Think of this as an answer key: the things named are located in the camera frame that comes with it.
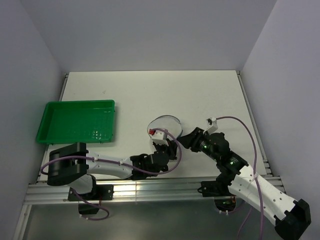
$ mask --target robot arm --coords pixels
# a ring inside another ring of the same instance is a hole
[[[50,152],[49,161],[69,156],[79,157],[50,164],[47,184],[50,186],[68,185],[80,195],[95,195],[96,179],[91,174],[110,175],[133,181],[155,177],[157,174],[140,172],[129,166],[134,166],[151,173],[167,171],[169,160],[174,160],[177,153],[176,144],[171,141],[168,142],[169,144],[166,146],[156,144],[156,151],[153,154],[141,154],[125,158],[105,156],[91,152],[87,150],[87,145],[81,142],[59,148]],[[104,159],[110,162],[96,161],[94,159]]]
[[[192,152],[203,152],[216,161],[221,174],[216,181],[203,181],[203,197],[236,195],[260,211],[260,197],[255,178],[258,180],[263,214],[275,226],[284,240],[298,240],[311,223],[310,207],[303,199],[294,198],[279,191],[254,170],[243,158],[229,148],[224,134],[212,133],[217,127],[211,123],[209,130],[196,127],[190,134],[177,140]]]

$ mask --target gray wall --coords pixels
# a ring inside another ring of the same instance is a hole
[[[278,0],[242,72],[271,168],[320,235],[320,1]]]
[[[21,0],[68,72],[241,70],[276,0]]]
[[[43,146],[35,138],[62,74],[21,3],[0,1],[0,238],[11,239]]]

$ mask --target white tabletop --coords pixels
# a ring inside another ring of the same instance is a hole
[[[108,71],[71,72],[62,101],[114,100],[114,138],[110,143],[90,143],[87,148],[101,155],[129,157],[151,154],[148,124],[161,115],[180,119],[183,133],[206,128],[210,117],[234,116],[247,124],[258,143],[237,74],[229,71]],[[253,165],[254,151],[246,129],[233,119],[218,121],[232,151]],[[50,145],[49,152],[65,144]],[[266,174],[260,149],[257,172]],[[180,165],[157,178],[216,177],[216,163],[203,153],[182,149]],[[115,179],[114,176],[97,176]]]

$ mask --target plastic tray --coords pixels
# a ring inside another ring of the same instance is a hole
[[[36,141],[42,144],[111,142],[114,115],[114,100],[49,102]]]

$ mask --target purple cable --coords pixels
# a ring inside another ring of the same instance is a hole
[[[100,217],[100,218],[93,218],[93,217],[88,217],[88,216],[84,216],[84,215],[81,215],[81,217],[83,217],[84,219],[88,219],[88,220],[91,220],[91,221],[101,221],[101,220],[105,220],[109,217],[110,215],[110,212],[108,211],[108,209],[104,208],[103,206],[100,206],[100,205],[95,205],[95,204],[92,204],[91,202],[88,202],[86,200],[84,200],[77,192],[76,190],[74,190],[73,188],[71,188],[71,191],[77,196],[77,198],[79,200],[81,200],[82,202],[84,202],[85,204],[88,204],[89,206],[91,207],[94,207],[94,208],[97,208],[97,209],[101,209],[103,211],[106,212],[106,216],[104,217]]]
[[[245,219],[243,220],[243,223],[241,224],[240,229],[239,229],[239,231],[238,231],[238,233],[236,235],[236,239],[239,239],[241,229],[244,227],[244,225],[246,224],[247,220],[249,219],[251,211],[252,211],[252,207],[250,207],[250,210],[249,210],[248,214],[246,215]]]
[[[253,151],[254,151],[254,161],[253,161],[253,175],[256,174],[257,170],[257,147],[256,147],[256,143],[255,143],[255,140],[254,140],[254,137],[252,136],[249,128],[247,127],[247,125],[241,121],[239,118],[237,117],[234,117],[234,116],[221,116],[221,117],[217,117],[216,118],[217,120],[221,120],[221,119],[234,119],[234,120],[237,120],[238,122],[240,122],[244,128],[246,129],[246,131],[248,132],[250,138],[251,138],[251,141],[252,141],[252,145],[253,145]],[[258,182],[258,179],[255,178],[255,183],[256,183],[256,187],[257,187],[257,190],[258,190],[258,194],[259,194],[259,200],[260,200],[260,234],[259,234],[259,239],[262,240],[263,238],[263,232],[264,232],[264,201],[263,201],[263,198],[262,198],[262,192],[261,192],[261,188],[260,188],[260,185],[259,185],[259,182]],[[239,228],[239,231],[238,231],[238,234],[237,234],[237,239],[239,239],[239,235],[240,235],[240,232],[242,230],[242,228],[244,227],[246,221],[248,220],[250,214],[251,214],[251,211],[252,211],[252,208],[250,209],[248,215],[246,216],[246,218],[244,219],[243,223],[241,224],[240,228]]]
[[[243,206],[245,205],[245,201],[243,200],[242,203],[240,204],[240,206],[238,206],[236,209],[234,209],[233,211],[230,211],[229,214],[233,214],[237,211],[239,211]]]

